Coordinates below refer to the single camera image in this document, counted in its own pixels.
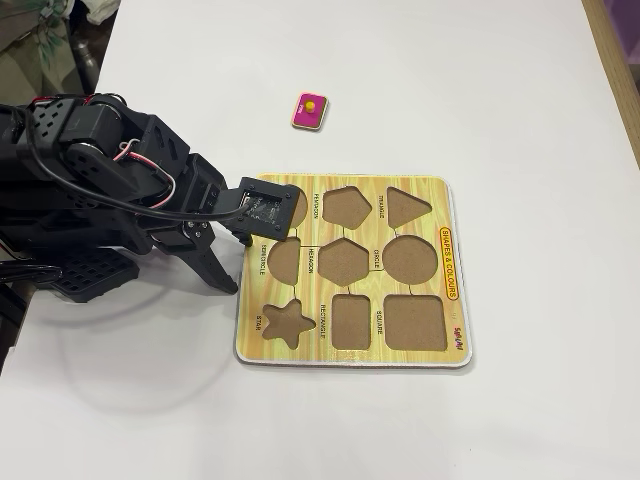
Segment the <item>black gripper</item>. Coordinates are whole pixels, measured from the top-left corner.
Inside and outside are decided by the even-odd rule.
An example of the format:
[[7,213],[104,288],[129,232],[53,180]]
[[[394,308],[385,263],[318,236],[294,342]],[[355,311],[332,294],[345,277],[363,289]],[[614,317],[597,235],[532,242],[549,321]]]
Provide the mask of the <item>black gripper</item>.
[[[144,128],[144,157],[156,167],[144,164],[144,205],[151,207],[172,198],[157,211],[211,213],[216,202],[212,191],[226,187],[224,177],[169,128],[158,116],[147,115]],[[227,230],[245,247],[253,244],[246,221],[227,223]],[[227,294],[238,291],[211,245],[215,233],[209,223],[185,222],[187,245],[181,259],[210,287]]]

